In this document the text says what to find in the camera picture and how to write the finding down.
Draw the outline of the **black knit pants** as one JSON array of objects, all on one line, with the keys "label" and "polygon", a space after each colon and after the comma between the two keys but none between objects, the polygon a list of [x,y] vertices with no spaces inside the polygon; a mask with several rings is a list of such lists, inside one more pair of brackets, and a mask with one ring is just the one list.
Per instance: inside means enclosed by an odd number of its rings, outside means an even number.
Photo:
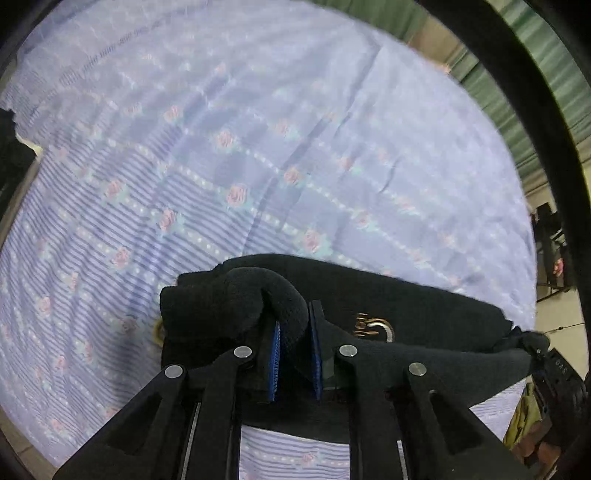
[{"label": "black knit pants", "polygon": [[211,271],[183,273],[159,297],[161,361],[205,365],[263,317],[280,324],[280,349],[296,347],[308,305],[346,337],[434,358],[444,381],[469,405],[529,376],[549,339],[524,331],[494,305],[398,278],[307,258],[260,254]]}]

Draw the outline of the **black chair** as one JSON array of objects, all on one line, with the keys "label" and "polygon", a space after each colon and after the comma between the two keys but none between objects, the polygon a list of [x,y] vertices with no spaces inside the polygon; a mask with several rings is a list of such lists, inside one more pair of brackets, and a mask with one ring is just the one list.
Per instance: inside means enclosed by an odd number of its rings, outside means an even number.
[{"label": "black chair", "polygon": [[548,202],[532,215],[537,260],[536,302],[576,288],[572,256],[563,230],[562,217]]}]

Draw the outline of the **purple floral bed sheet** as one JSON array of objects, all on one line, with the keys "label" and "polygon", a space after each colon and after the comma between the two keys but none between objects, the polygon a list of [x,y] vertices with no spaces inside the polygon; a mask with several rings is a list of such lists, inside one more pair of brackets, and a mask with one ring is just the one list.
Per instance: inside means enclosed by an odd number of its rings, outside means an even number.
[{"label": "purple floral bed sheet", "polygon": [[65,1],[1,93],[41,165],[1,252],[1,405],[63,464],[157,372],[161,289],[310,257],[535,323],[500,133],[406,44],[301,1]]}]

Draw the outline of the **green curtain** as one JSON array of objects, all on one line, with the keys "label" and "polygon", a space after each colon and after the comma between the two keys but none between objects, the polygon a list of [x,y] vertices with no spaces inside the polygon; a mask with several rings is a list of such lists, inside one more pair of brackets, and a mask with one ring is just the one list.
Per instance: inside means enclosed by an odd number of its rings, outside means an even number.
[{"label": "green curtain", "polygon": [[329,7],[417,43],[430,21],[457,39],[443,63],[493,120],[519,176],[564,158],[590,163],[590,70],[539,1],[331,1]]}]

